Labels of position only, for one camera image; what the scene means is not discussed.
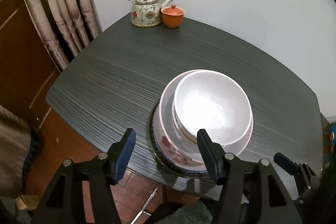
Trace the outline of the blue floral patterned plate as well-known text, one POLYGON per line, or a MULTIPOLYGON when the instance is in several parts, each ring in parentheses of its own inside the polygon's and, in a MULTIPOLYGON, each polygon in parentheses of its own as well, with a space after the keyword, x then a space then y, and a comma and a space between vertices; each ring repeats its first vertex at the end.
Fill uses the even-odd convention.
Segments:
POLYGON ((167 172, 171 172, 179 177, 185 177, 185 178, 205 178, 208 176, 208 173, 206 170, 201 171, 194 171, 194 170, 187 170, 184 168, 180 168, 173 163, 171 163, 165 155, 161 152, 159 149, 159 146, 155 142, 154 137, 154 129, 153 129, 153 119, 154 119, 154 113, 158 107, 159 101, 156 102, 154 107, 152 108, 152 111, 149 116, 149 123, 148 123, 148 135, 150 144, 153 150, 153 153, 155 155, 155 160, 165 169, 167 172))

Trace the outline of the pink bowl white inside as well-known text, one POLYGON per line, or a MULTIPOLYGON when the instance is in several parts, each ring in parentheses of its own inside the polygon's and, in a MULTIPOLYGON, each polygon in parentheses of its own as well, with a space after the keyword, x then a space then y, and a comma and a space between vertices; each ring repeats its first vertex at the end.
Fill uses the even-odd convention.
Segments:
POLYGON ((189 74, 194 73, 194 70, 183 72, 174 79, 172 79, 168 85, 165 87, 165 90, 162 93, 161 99, 159 100, 159 119, 161 122, 165 120, 163 117, 166 115, 170 110, 170 96, 174 94, 176 87, 178 86, 179 82, 189 74))

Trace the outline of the white bowl with blue band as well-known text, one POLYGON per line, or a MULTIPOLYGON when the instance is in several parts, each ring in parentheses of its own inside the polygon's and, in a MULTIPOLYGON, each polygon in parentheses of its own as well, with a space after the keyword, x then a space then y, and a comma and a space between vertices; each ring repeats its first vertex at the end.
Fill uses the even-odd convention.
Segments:
POLYGON ((221 145, 240 141, 252 122, 245 91, 235 80, 216 71, 197 70, 183 77, 175 89, 173 106, 183 131, 195 138, 204 129, 221 145))

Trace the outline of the white plate with pink roses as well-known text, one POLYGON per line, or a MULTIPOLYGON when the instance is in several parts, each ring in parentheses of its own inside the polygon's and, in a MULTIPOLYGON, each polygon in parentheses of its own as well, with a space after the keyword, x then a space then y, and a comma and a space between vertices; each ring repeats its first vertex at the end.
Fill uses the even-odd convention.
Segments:
POLYGON ((159 106, 155 106, 151 130, 153 143, 156 145, 160 156, 173 168, 180 169, 182 173, 206 174, 206 167, 197 144, 177 131, 171 111, 163 117, 165 120, 161 122, 159 119, 159 106))

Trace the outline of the white bowl with pink band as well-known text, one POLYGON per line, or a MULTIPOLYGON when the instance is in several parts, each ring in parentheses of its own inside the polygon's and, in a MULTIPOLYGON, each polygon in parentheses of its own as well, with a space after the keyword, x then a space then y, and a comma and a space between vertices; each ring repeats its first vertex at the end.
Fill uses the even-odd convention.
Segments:
POLYGON ((170 107, 169 110, 171 111, 171 123, 173 124, 174 128, 174 143, 177 145, 179 149, 183 152, 188 154, 196 154, 199 153, 199 149, 197 143, 195 143, 195 139, 192 140, 189 138, 188 134, 185 134, 183 128, 181 128, 180 124, 177 121, 177 116, 175 114, 174 108, 174 94, 170 96, 170 107))

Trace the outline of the green fluffy rug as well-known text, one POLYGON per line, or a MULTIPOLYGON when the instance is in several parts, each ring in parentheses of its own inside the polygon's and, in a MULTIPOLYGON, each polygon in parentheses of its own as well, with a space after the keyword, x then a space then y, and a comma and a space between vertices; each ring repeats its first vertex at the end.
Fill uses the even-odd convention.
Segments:
POLYGON ((211 223, 213 216, 202 201, 182 205, 168 202, 162 204, 155 214, 154 223, 211 223))

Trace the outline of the metal table leg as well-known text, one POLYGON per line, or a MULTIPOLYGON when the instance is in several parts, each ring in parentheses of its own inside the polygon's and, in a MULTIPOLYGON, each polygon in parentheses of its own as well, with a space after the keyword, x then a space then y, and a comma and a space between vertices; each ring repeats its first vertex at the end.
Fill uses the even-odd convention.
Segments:
POLYGON ((135 224, 137 222, 137 220, 139 219, 139 217, 145 213, 146 215, 151 216, 150 213, 146 212, 146 208, 149 205, 149 203, 151 202, 151 200, 155 197, 155 195, 158 192, 158 188, 159 186, 157 186, 154 190, 151 191, 150 196, 148 197, 148 199, 146 200, 146 202, 143 204, 142 208, 140 209, 140 211, 137 213, 137 215, 133 218, 133 220, 131 221, 131 224, 135 224))

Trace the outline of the orange lidded tea cup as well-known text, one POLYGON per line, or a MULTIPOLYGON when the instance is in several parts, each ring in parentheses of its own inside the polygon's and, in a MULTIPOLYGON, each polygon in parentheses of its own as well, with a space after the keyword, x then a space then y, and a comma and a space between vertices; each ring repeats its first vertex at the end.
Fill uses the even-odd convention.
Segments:
POLYGON ((163 23, 168 28, 177 28, 181 25, 185 11, 176 5, 164 7, 161 9, 163 23))

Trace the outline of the floral ceramic teapot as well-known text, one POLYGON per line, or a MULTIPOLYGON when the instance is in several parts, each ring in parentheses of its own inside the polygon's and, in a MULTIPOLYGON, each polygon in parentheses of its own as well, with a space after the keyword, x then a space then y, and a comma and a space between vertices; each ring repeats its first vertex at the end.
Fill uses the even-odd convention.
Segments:
POLYGON ((173 0, 129 0, 132 4, 130 22, 135 27, 155 27, 162 23, 161 9, 173 0))

